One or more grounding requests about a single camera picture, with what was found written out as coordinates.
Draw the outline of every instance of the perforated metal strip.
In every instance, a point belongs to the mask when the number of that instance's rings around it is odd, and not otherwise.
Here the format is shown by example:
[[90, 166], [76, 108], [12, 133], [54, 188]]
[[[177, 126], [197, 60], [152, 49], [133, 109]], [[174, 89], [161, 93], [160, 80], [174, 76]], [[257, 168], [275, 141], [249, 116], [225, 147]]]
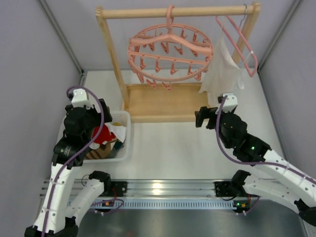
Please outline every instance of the perforated metal strip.
[[[91, 209], [114, 209], [120, 206], [121, 202], [116, 201], [112, 207], [104, 206], [98, 204], [91, 207]], [[223, 201], [223, 200], [167, 200], [167, 199], [150, 199], [150, 200], [139, 200], [139, 199], [125, 199], [124, 206], [120, 209], [220, 209], [220, 210], [233, 210], [233, 201]]]

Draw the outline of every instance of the gray wall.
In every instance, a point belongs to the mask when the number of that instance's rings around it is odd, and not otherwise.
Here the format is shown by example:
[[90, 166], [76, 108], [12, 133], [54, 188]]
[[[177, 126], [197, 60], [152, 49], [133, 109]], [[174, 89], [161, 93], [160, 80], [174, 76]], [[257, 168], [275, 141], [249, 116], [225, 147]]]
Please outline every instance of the gray wall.
[[35, 0], [0, 1], [0, 32], [0, 235], [21, 237], [79, 75]]
[[288, 159], [316, 177], [316, 1], [290, 21], [261, 79]]
[[[100, 28], [97, 24], [94, 9], [103, 6], [104, 9], [122, 8], [153, 8], [168, 7], [174, 4], [181, 6], [217, 6], [217, 5], [243, 5], [251, 4], [252, 0], [46, 0], [54, 13], [61, 29], [69, 41], [75, 55], [84, 69], [111, 69], [111, 59], [104, 44]], [[284, 16], [290, 8], [293, 0], [261, 0], [262, 8], [253, 33], [249, 39], [250, 45], [256, 53], [259, 61], [269, 46], [273, 35], [277, 31]], [[233, 19], [239, 25], [243, 16], [234, 16]], [[221, 34], [221, 29], [215, 21], [215, 17], [178, 17], [175, 23], [189, 24], [205, 32], [213, 44]], [[128, 39], [140, 30], [154, 24], [165, 23], [164, 18], [156, 19], [116, 19], [109, 20], [114, 45], [117, 50], [118, 60], [123, 69], [129, 69], [127, 63]], [[229, 25], [228, 31], [233, 39], [237, 40], [236, 31]], [[228, 43], [230, 52], [233, 46]], [[159, 45], [156, 45], [155, 54], [164, 54]], [[172, 49], [171, 56], [178, 56]], [[188, 58], [194, 56], [188, 51]]]

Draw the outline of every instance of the white table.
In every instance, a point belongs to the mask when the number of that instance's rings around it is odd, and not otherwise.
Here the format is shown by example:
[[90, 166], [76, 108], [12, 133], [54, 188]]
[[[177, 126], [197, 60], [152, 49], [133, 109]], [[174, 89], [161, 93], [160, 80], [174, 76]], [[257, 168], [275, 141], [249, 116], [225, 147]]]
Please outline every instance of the white table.
[[[137, 83], [131, 71], [122, 74], [127, 83]], [[245, 89], [236, 92], [239, 103], [236, 114], [248, 123], [250, 134], [282, 155], [259, 77], [250, 78], [246, 71], [243, 75]], [[121, 110], [122, 97], [113, 71], [88, 72], [85, 86], [104, 98], [112, 111]], [[251, 168], [227, 160], [218, 148], [215, 131], [205, 126], [206, 122], [202, 128], [195, 128], [194, 122], [134, 123], [130, 158], [84, 164], [76, 178], [102, 170], [113, 179], [230, 179], [238, 169]]]

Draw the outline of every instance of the robotic arm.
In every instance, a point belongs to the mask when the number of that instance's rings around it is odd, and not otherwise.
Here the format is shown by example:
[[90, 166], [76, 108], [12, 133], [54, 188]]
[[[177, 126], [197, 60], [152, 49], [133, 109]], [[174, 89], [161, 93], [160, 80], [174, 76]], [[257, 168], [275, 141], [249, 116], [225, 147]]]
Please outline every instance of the robotic arm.
[[102, 124], [112, 121], [103, 99], [98, 100], [93, 95], [101, 110], [101, 113], [97, 113], [84, 89], [74, 90], [69, 97], [72, 104], [65, 108], [65, 130], [54, 148], [50, 184], [44, 204], [34, 225], [25, 230], [25, 237], [77, 236], [80, 222], [90, 206], [100, 195], [106, 195], [110, 190], [110, 175], [94, 171], [89, 175], [85, 188], [67, 207], [75, 176], [90, 151], [88, 145], [94, 140], [91, 139], [93, 129], [99, 126], [101, 131]]
[[[229, 189], [236, 196], [257, 195], [294, 212], [309, 224], [316, 226], [316, 181], [280, 157], [261, 139], [247, 133], [247, 124], [234, 114], [238, 105], [233, 93], [219, 98], [220, 108], [201, 107], [196, 112], [196, 127], [209, 119], [207, 129], [216, 129], [217, 142], [223, 154], [234, 163], [253, 166], [274, 177], [276, 182], [261, 179], [255, 174], [239, 170], [233, 176]], [[233, 149], [231, 158], [222, 148]]]

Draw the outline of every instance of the black wire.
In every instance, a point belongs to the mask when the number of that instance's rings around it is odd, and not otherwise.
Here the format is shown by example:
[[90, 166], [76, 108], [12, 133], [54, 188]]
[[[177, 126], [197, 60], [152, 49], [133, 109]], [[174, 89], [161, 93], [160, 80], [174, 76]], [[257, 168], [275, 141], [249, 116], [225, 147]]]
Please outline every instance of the black wire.
[[231, 200], [235, 199], [236, 197], [237, 197], [237, 196], [234, 196], [234, 197], [232, 197], [232, 198], [230, 198], [230, 199], [224, 199], [224, 198], [221, 197], [221, 199], [224, 200], [224, 201], [231, 201]]
[[89, 176], [89, 175], [86, 174], [86, 175], [84, 175], [84, 176], [82, 177], [82, 179], [81, 179], [81, 184], [82, 184], [83, 186], [85, 186], [85, 184], [83, 184], [83, 179], [85, 178], [85, 176]]

